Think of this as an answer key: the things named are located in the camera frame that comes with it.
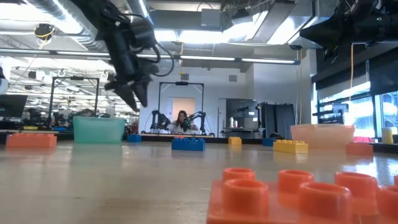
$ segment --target metal frame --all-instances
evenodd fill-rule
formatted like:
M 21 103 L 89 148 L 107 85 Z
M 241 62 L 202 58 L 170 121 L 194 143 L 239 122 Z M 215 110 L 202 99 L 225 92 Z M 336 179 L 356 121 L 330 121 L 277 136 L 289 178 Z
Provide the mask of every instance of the metal frame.
M 76 77 L 76 76 L 73 76 L 73 77 L 52 77 L 50 106 L 49 106 L 49 118 L 48 118 L 49 122 L 51 122 L 51 113 L 52 113 L 52 103 L 53 103 L 53 99 L 54 99 L 55 81 L 57 79 L 62 79 L 62 81 L 65 80 L 65 79 L 69 79 L 69 80 L 73 80 L 73 81 L 96 80 L 97 81 L 97 86 L 96 86 L 96 93 L 95 93 L 94 115 L 97 114 L 98 95 L 99 95 L 99 89 L 100 89 L 100 78 L 85 78 L 85 77 Z
M 159 96 L 157 98 L 157 110 L 160 111 L 160 95 L 161 95 L 161 88 L 163 84 L 174 84 L 179 85 L 182 82 L 160 82 L 159 83 Z M 205 84 L 204 83 L 184 83 L 184 85 L 179 86 L 189 86 L 189 85 L 201 85 L 201 111 L 203 112 L 203 101 L 205 99 Z

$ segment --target yellow lego brick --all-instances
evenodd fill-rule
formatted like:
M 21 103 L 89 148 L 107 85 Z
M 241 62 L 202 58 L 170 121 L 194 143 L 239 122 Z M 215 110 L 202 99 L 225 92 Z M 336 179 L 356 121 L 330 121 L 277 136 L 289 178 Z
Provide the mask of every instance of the yellow lego brick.
M 228 144 L 233 145 L 233 146 L 241 146 L 242 139 L 239 137 L 229 137 Z
M 308 144 L 303 141 L 276 140 L 274 151 L 292 154 L 308 154 Z

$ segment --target plastic bin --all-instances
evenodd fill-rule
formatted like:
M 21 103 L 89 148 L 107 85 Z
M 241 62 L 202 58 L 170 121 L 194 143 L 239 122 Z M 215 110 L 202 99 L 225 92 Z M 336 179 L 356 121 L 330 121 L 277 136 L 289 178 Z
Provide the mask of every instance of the plastic bin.
M 345 149 L 354 141 L 354 126 L 343 124 L 302 124 L 291 126 L 292 139 L 308 143 L 310 149 Z
M 121 143 L 124 120 L 76 116 L 73 127 L 77 143 Z

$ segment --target computer screen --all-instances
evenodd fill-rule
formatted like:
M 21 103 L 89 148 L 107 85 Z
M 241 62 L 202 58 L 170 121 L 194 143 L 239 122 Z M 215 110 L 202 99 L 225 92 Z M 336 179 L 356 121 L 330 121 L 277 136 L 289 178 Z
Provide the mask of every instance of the computer screen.
M 0 117 L 21 118 L 27 95 L 0 95 Z

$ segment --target ceiling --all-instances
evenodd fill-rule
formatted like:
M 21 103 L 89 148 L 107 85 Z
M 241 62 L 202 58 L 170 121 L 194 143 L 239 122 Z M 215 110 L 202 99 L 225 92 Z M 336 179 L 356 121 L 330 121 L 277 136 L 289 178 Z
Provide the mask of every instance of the ceiling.
M 143 0 L 111 1 L 120 11 L 126 12 L 131 10 L 132 4 Z M 31 5 L 12 4 L 15 2 L 22 1 L 0 0 L 0 48 L 38 49 L 41 41 L 35 37 L 33 30 L 39 23 L 48 23 L 55 24 L 57 30 L 51 42 L 42 46 L 44 50 L 87 51 L 87 48 L 78 41 L 78 38 L 81 38 L 79 34 L 65 34 L 64 31 L 68 29 L 65 28 L 64 24 L 54 22 L 53 16 L 44 14 Z M 69 4 L 68 0 L 59 0 L 59 2 L 63 2 L 62 4 L 65 3 L 65 5 Z M 328 16 L 332 15 L 336 2 L 337 1 L 331 0 L 317 0 L 315 4 L 312 4 L 312 1 L 308 0 L 209 0 L 207 3 L 209 3 L 213 9 L 223 10 L 221 14 L 221 24 L 223 26 L 221 26 L 220 31 L 224 31 L 223 35 L 228 35 L 228 43 L 211 42 L 212 40 L 210 40 L 209 43 L 205 42 L 200 44 L 195 41 L 192 43 L 189 41 L 184 43 L 162 41 L 161 44 L 173 54 L 295 60 L 298 59 L 297 52 L 292 50 L 287 42 L 289 41 L 290 44 L 298 44 L 304 47 L 318 47 L 312 42 L 297 37 L 297 34 L 301 28 L 325 20 Z M 197 18 L 200 20 L 200 11 L 202 9 L 210 8 L 207 3 L 201 3 L 197 0 L 148 0 L 147 3 L 149 16 L 151 16 L 151 19 L 155 22 L 154 26 L 156 32 L 159 30 L 171 30 L 178 38 L 181 38 L 184 30 L 174 29 L 175 26 L 200 26 L 195 19 Z M 250 27 L 242 25 L 232 26 L 231 16 L 234 16 L 237 9 L 242 8 L 248 9 L 248 12 L 253 16 L 253 22 L 250 23 Z M 102 77 L 101 86 L 103 86 L 103 84 L 106 83 L 104 71 L 113 71 L 113 67 L 110 66 L 106 60 L 87 61 L 80 58 L 53 59 L 41 58 L 39 55 L 33 62 L 32 57 L 26 57 L 26 55 L 13 55 L 12 57 L 7 55 L 5 58 L 0 58 L 0 60 L 11 62 L 14 68 L 20 67 L 19 70 L 14 69 L 11 73 L 11 83 L 15 81 L 17 81 L 17 83 L 12 86 L 9 92 L 14 94 L 30 93 L 32 101 L 34 101 L 34 98 L 41 97 L 45 99 L 42 101 L 45 107 L 48 107 L 46 99 L 49 99 L 50 96 L 51 74 L 58 74 L 58 72 L 63 69 L 63 71 L 66 71 L 65 77 L 78 74 L 91 78 Z M 28 71 L 24 72 L 24 70 L 31 62 L 32 64 L 29 69 L 41 69 L 46 72 L 47 78 L 40 81 L 29 78 L 27 76 Z M 242 72 L 245 72 L 250 66 L 250 63 L 208 60 L 179 60 L 178 62 L 178 66 L 181 67 L 239 68 Z M 166 67 L 168 64 L 169 62 L 165 60 L 160 67 Z M 26 85 L 31 85 L 32 90 L 26 90 Z M 78 93 L 75 93 L 67 90 L 67 85 L 80 85 L 83 87 L 78 87 Z M 65 104 L 67 103 L 67 96 L 74 97 L 73 95 L 76 95 L 75 98 L 77 100 L 73 100 L 75 104 L 74 107 L 87 108 L 94 104 L 93 96 L 95 96 L 95 90 L 94 84 L 89 80 L 82 82 L 64 80 L 55 90 L 55 99 L 59 104 Z M 99 91 L 100 98 L 102 99 L 99 101 L 101 110 L 104 110 L 108 106 L 108 102 L 112 101 L 112 105 L 118 105 L 116 111 L 131 111 L 114 93 L 106 92 L 103 88 L 100 88 Z

